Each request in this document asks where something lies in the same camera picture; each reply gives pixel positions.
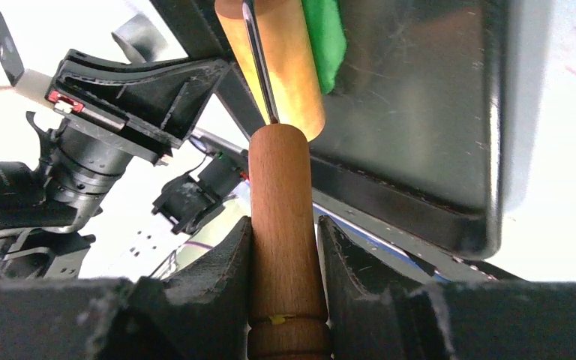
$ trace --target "metal rod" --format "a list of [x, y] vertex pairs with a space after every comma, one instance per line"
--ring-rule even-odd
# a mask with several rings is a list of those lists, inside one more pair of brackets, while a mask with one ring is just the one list
[[266, 67], [266, 58], [264, 57], [264, 49], [262, 48], [260, 28], [257, 26], [253, 0], [244, 0], [241, 4], [241, 11], [244, 13], [244, 24], [246, 25], [246, 32], [248, 33], [250, 50], [253, 52], [255, 70], [257, 70], [259, 84], [262, 87], [262, 95], [264, 97], [266, 111], [268, 112], [268, 119], [271, 124], [278, 124], [279, 114], [277, 105], [275, 104], [275, 96], [272, 94], [270, 76], [268, 67]]

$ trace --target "green sponge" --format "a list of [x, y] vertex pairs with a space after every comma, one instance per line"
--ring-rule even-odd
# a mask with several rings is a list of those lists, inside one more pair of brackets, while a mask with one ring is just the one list
[[321, 93], [335, 88], [347, 42], [337, 0], [301, 0]]

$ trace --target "wire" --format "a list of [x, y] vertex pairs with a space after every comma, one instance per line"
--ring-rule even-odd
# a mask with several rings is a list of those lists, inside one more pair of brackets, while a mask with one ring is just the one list
[[204, 158], [202, 159], [202, 162], [197, 164], [197, 166], [195, 166], [193, 169], [190, 169], [187, 172], [185, 172], [183, 176], [186, 176], [186, 175], [192, 173], [193, 171], [198, 170], [204, 164], [204, 162], [206, 161], [206, 158], [208, 158], [208, 157], [209, 156], [207, 154], [204, 154]]

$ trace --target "yellow mark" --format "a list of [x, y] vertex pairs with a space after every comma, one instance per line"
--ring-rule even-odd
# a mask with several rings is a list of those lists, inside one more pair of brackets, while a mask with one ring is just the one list
[[272, 325], [281, 325], [286, 322], [286, 319], [296, 317], [296, 315], [284, 314], [284, 315], [271, 315], [268, 318]]

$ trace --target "wooden handle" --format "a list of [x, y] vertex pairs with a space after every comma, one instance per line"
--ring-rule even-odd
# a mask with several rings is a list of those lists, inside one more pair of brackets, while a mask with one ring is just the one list
[[[262, 110], [268, 124], [260, 80], [244, 25], [242, 0], [216, 0], [215, 13], [257, 107]], [[256, 0], [255, 13], [279, 122], [297, 127], [311, 141], [321, 133], [326, 114], [302, 0]]]
[[253, 223], [248, 358], [330, 359], [308, 141], [296, 127], [268, 125], [250, 140], [248, 161]]

